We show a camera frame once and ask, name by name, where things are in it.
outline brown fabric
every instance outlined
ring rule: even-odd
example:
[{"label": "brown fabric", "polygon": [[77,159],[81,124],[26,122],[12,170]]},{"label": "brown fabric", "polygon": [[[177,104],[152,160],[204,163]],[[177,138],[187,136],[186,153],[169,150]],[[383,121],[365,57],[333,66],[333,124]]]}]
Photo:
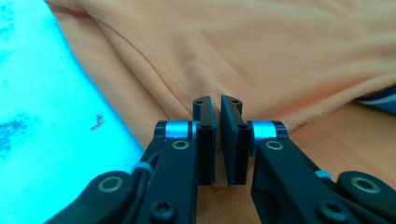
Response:
[{"label": "brown fabric", "polygon": [[[142,147],[158,120],[190,119],[205,95],[219,113],[226,94],[246,119],[301,127],[293,140],[335,176],[356,167],[395,186],[394,117],[345,104],[396,83],[396,2],[48,2]],[[248,192],[200,188],[199,222],[257,222]]]}]

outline orange cloth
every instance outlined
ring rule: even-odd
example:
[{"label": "orange cloth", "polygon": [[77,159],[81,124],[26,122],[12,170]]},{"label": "orange cloth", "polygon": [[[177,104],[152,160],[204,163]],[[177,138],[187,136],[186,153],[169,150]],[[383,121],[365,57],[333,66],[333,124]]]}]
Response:
[{"label": "orange cloth", "polygon": [[[291,138],[334,176],[353,168],[396,187],[394,116],[345,105],[396,83],[396,2],[47,2],[142,147],[158,120],[191,119],[205,95],[219,114],[226,94],[245,119],[301,127]],[[223,169],[218,159],[219,180]],[[198,207],[200,223],[258,222],[249,186],[200,188]]]}]

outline orange fabric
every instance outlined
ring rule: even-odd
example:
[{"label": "orange fabric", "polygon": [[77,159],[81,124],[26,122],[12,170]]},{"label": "orange fabric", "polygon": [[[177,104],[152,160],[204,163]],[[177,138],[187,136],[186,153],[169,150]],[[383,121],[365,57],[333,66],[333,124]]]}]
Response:
[{"label": "orange fabric", "polygon": [[[345,105],[396,83],[396,2],[47,1],[142,147],[158,120],[191,119],[205,95],[218,114],[226,94],[246,119],[301,127],[296,144],[335,176],[356,167],[396,187],[394,117]],[[200,188],[199,202],[202,223],[258,221],[248,186]]]}]

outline blue striped fabric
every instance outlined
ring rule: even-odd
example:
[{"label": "blue striped fabric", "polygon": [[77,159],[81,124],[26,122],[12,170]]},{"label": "blue striped fabric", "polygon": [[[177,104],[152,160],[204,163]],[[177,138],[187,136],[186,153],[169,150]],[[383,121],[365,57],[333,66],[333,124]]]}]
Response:
[{"label": "blue striped fabric", "polygon": [[371,96],[361,97],[357,102],[396,114],[396,86]]}]

